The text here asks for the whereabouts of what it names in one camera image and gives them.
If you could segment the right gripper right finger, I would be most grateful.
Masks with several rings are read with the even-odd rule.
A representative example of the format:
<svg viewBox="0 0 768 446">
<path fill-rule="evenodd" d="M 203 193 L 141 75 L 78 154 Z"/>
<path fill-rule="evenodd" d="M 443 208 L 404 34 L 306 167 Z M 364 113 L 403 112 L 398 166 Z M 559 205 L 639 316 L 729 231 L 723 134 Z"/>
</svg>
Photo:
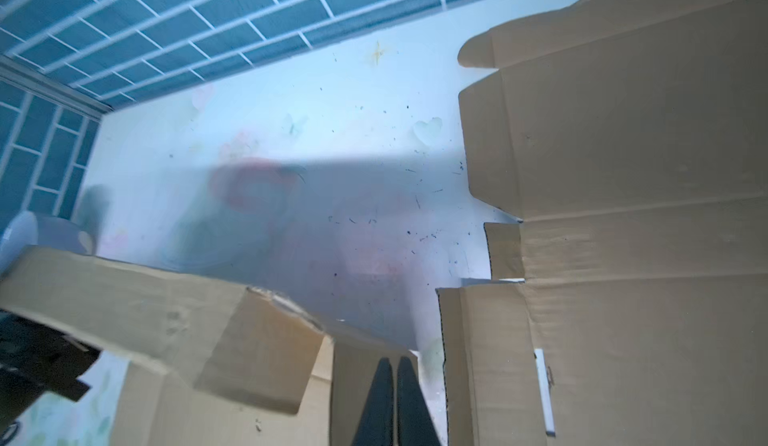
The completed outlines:
<svg viewBox="0 0 768 446">
<path fill-rule="evenodd" d="M 410 358 L 402 356 L 397 368 L 397 441 L 400 446 L 440 446 Z"/>
</svg>

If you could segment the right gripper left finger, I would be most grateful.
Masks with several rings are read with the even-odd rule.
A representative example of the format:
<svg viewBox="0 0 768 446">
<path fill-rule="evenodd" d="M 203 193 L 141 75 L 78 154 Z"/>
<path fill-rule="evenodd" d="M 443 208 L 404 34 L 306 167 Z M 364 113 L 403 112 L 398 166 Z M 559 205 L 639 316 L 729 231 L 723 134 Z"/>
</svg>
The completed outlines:
<svg viewBox="0 0 768 446">
<path fill-rule="evenodd" d="M 392 365 L 382 358 L 373 376 L 353 446 L 392 446 L 394 438 L 394 381 Z"/>
</svg>

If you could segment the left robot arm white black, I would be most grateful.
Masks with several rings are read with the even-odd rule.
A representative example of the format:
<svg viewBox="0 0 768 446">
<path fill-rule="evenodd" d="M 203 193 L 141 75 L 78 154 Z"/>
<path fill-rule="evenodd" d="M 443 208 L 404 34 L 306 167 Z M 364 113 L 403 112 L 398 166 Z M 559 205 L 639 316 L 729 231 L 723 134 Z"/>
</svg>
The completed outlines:
<svg viewBox="0 0 768 446">
<path fill-rule="evenodd" d="M 80 377 L 101 350 L 68 334 L 7 311 L 1 312 L 1 443 L 22 430 L 19 417 L 51 393 L 70 402 L 90 390 Z"/>
</svg>

